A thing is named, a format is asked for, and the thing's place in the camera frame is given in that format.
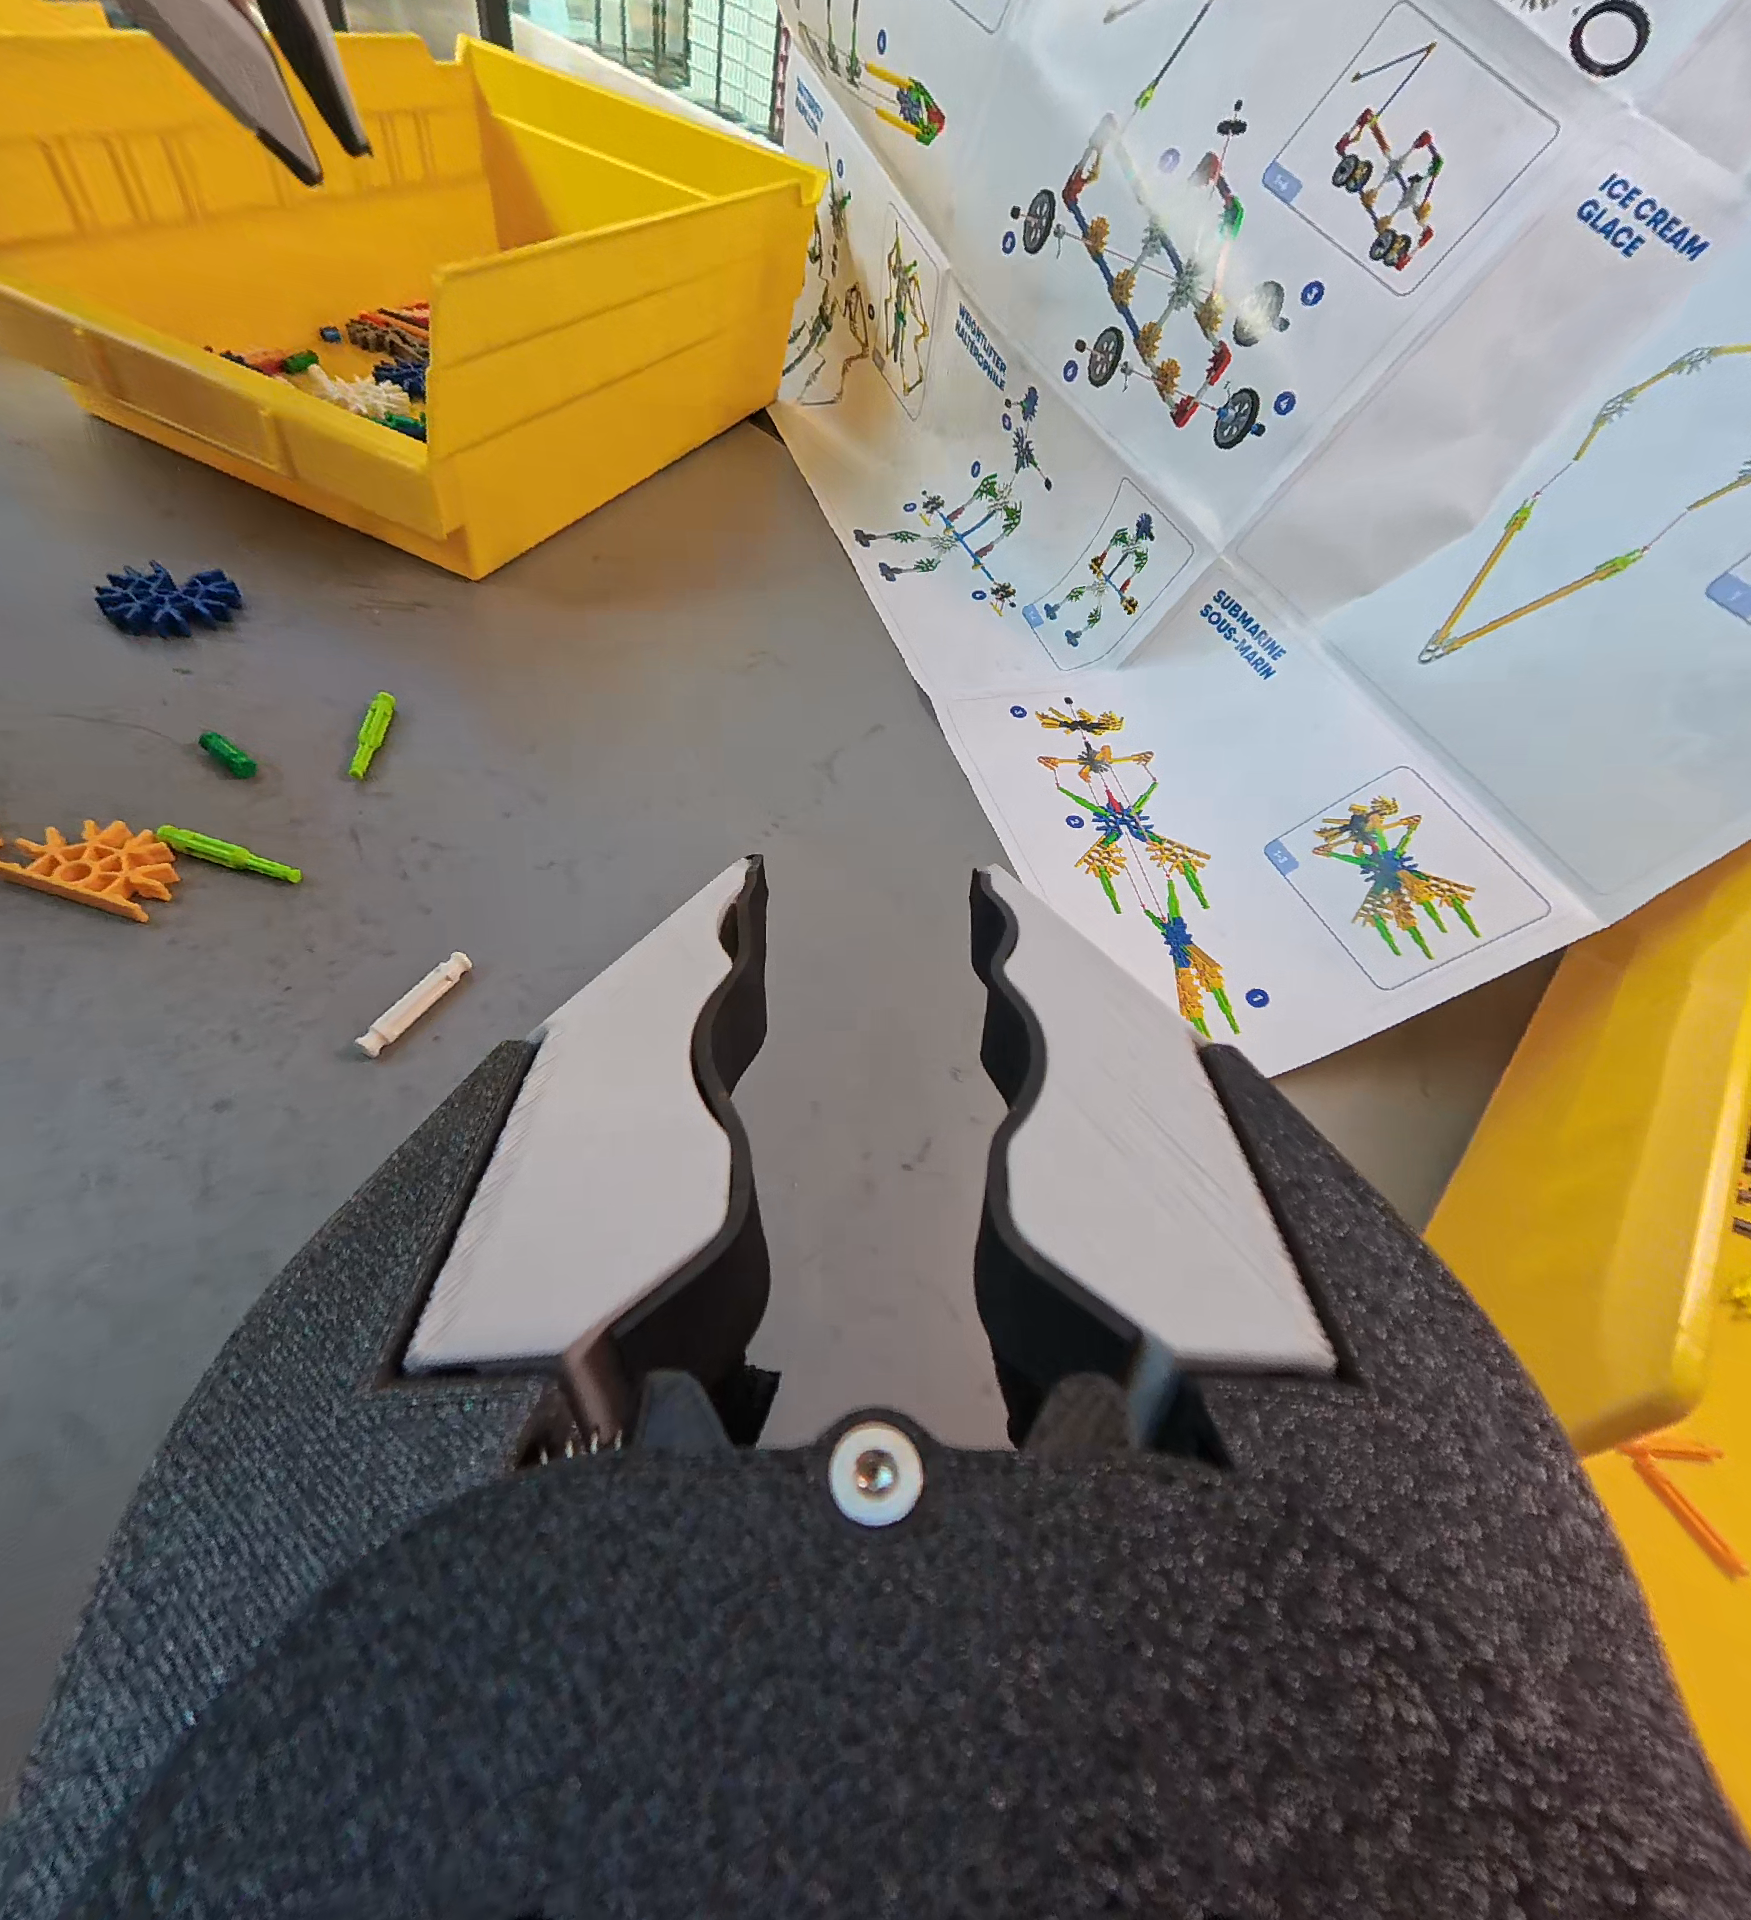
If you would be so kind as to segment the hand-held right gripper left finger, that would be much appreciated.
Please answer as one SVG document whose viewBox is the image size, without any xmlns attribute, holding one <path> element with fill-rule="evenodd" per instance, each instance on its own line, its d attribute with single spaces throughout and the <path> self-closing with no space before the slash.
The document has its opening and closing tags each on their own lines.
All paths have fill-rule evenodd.
<svg viewBox="0 0 1751 1920">
<path fill-rule="evenodd" d="M 734 1373 L 770 1251 L 734 1089 L 767 1029 L 761 857 L 533 1035 L 406 1373 Z"/>
</svg>

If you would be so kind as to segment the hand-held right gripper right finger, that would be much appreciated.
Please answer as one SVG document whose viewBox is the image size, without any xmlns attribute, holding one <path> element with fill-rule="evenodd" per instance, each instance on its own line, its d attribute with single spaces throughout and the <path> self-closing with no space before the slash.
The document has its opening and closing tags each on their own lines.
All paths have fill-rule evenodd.
<svg viewBox="0 0 1751 1920">
<path fill-rule="evenodd" d="M 1198 1029 L 1005 869 L 970 883 L 1005 1100 L 977 1303 L 1027 1379 L 1329 1379 L 1338 1355 Z"/>
</svg>

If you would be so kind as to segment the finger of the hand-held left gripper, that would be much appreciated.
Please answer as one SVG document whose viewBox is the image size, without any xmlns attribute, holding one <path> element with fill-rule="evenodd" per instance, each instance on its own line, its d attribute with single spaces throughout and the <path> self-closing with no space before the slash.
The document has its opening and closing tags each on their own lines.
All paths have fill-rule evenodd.
<svg viewBox="0 0 1751 1920">
<path fill-rule="evenodd" d="M 284 65 L 247 4 L 118 4 L 192 80 L 304 188 L 323 185 L 310 135 L 292 103 Z"/>
<path fill-rule="evenodd" d="M 310 107 L 346 157 L 374 157 L 348 76 L 341 69 L 336 31 L 346 27 L 341 4 L 259 4 L 269 34 L 310 97 Z"/>
</svg>

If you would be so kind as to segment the short white rod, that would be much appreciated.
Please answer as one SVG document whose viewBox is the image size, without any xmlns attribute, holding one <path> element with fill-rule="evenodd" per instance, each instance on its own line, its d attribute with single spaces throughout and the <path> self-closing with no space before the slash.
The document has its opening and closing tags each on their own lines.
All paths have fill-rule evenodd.
<svg viewBox="0 0 1751 1920">
<path fill-rule="evenodd" d="M 459 983 L 472 970 L 472 959 L 456 950 L 444 962 L 432 966 L 409 992 L 403 992 L 383 1014 L 354 1038 L 354 1048 L 377 1062 L 385 1048 L 403 1042 L 417 1022 L 424 1022 Z"/>
</svg>

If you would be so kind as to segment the pile of rods and connectors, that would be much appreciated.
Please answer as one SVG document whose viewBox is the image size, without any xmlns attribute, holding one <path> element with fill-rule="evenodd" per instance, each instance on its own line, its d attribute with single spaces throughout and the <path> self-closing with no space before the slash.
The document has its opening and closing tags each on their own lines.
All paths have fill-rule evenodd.
<svg viewBox="0 0 1751 1920">
<path fill-rule="evenodd" d="M 431 441 L 432 306 L 383 301 L 284 349 L 209 349 L 409 441 Z"/>
</svg>

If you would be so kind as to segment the yellow plastic bin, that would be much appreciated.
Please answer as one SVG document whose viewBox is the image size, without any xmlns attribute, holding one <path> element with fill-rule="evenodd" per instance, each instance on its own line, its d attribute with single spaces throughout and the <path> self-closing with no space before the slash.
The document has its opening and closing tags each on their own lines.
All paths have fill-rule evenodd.
<svg viewBox="0 0 1751 1920">
<path fill-rule="evenodd" d="M 463 38 L 341 34 L 298 185 L 148 34 L 0 34 L 0 352 L 96 420 L 481 578 L 767 408 L 826 178 Z M 209 349 L 432 306 L 431 441 Z"/>
<path fill-rule="evenodd" d="M 1748 1123 L 1751 846 L 1568 950 L 1427 1239 L 1583 1455 L 1751 1832 L 1751 1579 L 1617 1455 L 1657 1429 L 1720 1447 L 1671 1475 L 1751 1566 L 1751 1324 L 1725 1308 Z"/>
</svg>

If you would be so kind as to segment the blue snowflake connector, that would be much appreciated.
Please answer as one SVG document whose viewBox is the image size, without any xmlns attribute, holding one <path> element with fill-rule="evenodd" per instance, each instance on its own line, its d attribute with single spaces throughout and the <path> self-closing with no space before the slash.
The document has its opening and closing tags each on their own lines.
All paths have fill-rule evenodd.
<svg viewBox="0 0 1751 1920">
<path fill-rule="evenodd" d="M 100 618 L 131 637 L 191 637 L 200 625 L 230 625 L 242 612 L 239 584 L 225 569 L 178 578 L 164 563 L 110 573 L 94 589 Z"/>
</svg>

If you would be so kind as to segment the orange fan connector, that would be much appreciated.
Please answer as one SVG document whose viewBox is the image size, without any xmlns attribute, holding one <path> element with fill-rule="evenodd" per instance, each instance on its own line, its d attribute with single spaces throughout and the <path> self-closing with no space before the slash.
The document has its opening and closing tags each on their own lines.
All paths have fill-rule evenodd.
<svg viewBox="0 0 1751 1920">
<path fill-rule="evenodd" d="M 182 883 L 175 849 L 129 821 L 84 821 L 79 833 L 49 825 L 16 846 L 21 858 L 0 858 L 0 879 L 137 926 L 150 923 L 148 899 L 168 902 Z"/>
</svg>

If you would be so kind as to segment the white building instruction sheet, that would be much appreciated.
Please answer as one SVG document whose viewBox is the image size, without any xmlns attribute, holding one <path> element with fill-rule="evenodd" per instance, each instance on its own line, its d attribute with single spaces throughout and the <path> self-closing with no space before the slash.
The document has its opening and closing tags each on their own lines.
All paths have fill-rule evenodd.
<svg viewBox="0 0 1751 1920">
<path fill-rule="evenodd" d="M 778 426 L 1013 871 L 1314 1065 L 1751 841 L 1751 4 L 782 4 Z"/>
</svg>

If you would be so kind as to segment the stack of ribbed plastic trays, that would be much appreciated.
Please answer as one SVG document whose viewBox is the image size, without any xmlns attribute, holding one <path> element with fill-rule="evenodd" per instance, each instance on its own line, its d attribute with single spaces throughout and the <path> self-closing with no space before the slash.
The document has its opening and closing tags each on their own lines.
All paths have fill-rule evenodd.
<svg viewBox="0 0 1751 1920">
<path fill-rule="evenodd" d="M 558 62 L 578 48 L 666 93 L 785 138 L 786 43 L 778 4 L 511 4 L 513 49 Z"/>
</svg>

